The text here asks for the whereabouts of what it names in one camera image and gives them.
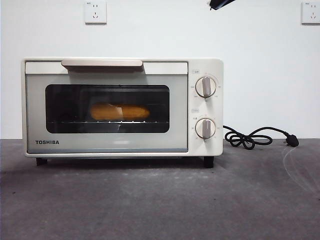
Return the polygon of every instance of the bread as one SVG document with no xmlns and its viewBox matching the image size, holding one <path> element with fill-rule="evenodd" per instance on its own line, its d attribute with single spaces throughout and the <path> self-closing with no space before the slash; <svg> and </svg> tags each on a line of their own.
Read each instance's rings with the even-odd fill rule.
<svg viewBox="0 0 320 240">
<path fill-rule="evenodd" d="M 150 111 L 144 106 L 133 104 L 112 105 L 98 102 L 90 108 L 91 117 L 97 121 L 101 120 L 142 120 L 150 115 Z"/>
</svg>

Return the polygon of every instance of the electrical outlet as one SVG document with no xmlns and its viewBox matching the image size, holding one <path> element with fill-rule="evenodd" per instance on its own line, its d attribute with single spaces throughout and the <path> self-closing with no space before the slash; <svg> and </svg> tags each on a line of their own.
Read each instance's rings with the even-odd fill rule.
<svg viewBox="0 0 320 240">
<path fill-rule="evenodd" d="M 86 24 L 106 24 L 107 4 L 103 0 L 84 2 L 84 22 Z"/>
<path fill-rule="evenodd" d="M 320 24 L 320 1 L 302 3 L 302 24 Z"/>
</svg>

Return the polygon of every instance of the white knob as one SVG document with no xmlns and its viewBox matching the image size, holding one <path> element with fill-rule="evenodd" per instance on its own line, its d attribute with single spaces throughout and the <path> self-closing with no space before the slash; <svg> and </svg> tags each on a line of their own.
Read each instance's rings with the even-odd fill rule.
<svg viewBox="0 0 320 240">
<path fill-rule="evenodd" d="M 216 125 L 211 119 L 203 118 L 196 123 L 195 132 L 200 138 L 209 139 L 215 134 Z"/>
<path fill-rule="evenodd" d="M 201 97 L 208 98 L 215 93 L 216 83 L 211 77 L 205 76 L 196 82 L 195 90 Z"/>
</svg>

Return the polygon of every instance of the toaster oven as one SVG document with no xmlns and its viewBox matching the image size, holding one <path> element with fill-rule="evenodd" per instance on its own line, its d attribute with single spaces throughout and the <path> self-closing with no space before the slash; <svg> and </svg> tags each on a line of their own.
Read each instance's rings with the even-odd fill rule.
<svg viewBox="0 0 320 240">
<path fill-rule="evenodd" d="M 223 151 L 215 58 L 26 58 L 24 151 L 51 158 L 204 157 Z"/>
</svg>

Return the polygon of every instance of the control knob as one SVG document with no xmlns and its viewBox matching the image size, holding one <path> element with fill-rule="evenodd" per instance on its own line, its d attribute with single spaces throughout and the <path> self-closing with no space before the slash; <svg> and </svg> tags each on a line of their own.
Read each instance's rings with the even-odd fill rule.
<svg viewBox="0 0 320 240">
<path fill-rule="evenodd" d="M 215 93 L 216 83 L 211 77 L 205 76 L 196 82 L 195 90 L 201 97 L 208 98 Z"/>
<path fill-rule="evenodd" d="M 195 131 L 200 138 L 209 139 L 215 134 L 216 126 L 211 119 L 203 118 L 196 123 Z"/>
</svg>

